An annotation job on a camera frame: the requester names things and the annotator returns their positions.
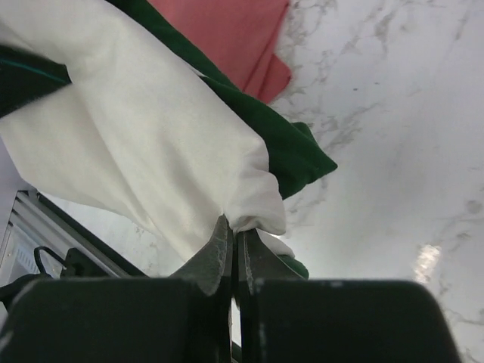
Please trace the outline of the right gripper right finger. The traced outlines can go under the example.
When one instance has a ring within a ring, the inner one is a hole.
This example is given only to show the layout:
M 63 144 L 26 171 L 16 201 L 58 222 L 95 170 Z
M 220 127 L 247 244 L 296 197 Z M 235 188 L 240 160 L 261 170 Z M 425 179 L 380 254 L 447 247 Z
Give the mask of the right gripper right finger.
M 236 234 L 236 247 L 236 303 L 240 311 L 241 361 L 256 362 L 256 280 L 302 280 L 304 277 L 273 253 L 255 229 Z

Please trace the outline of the white and green t-shirt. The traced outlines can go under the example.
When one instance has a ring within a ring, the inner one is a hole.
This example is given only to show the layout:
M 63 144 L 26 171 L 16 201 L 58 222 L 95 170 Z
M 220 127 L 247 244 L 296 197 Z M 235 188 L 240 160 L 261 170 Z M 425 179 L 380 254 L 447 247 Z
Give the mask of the white and green t-shirt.
M 225 216 L 308 274 L 281 241 L 283 202 L 336 163 L 148 2 L 3 1 L 1 45 L 65 65 L 72 81 L 1 117 L 25 182 L 125 216 L 184 259 Z

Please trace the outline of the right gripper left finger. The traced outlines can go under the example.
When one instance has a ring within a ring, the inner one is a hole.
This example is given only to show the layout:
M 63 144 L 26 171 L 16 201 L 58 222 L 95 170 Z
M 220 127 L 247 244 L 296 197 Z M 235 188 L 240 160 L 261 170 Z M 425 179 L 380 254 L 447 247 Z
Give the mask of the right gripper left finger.
M 186 362 L 231 361 L 231 272 L 233 232 L 218 217 L 208 242 L 171 278 L 189 283 Z

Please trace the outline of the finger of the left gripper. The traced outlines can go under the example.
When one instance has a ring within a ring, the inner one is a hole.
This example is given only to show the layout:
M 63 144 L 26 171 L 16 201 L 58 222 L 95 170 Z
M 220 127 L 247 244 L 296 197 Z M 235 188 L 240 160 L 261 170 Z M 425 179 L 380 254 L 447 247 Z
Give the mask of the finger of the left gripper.
M 69 85 L 63 64 L 1 45 L 1 117 Z

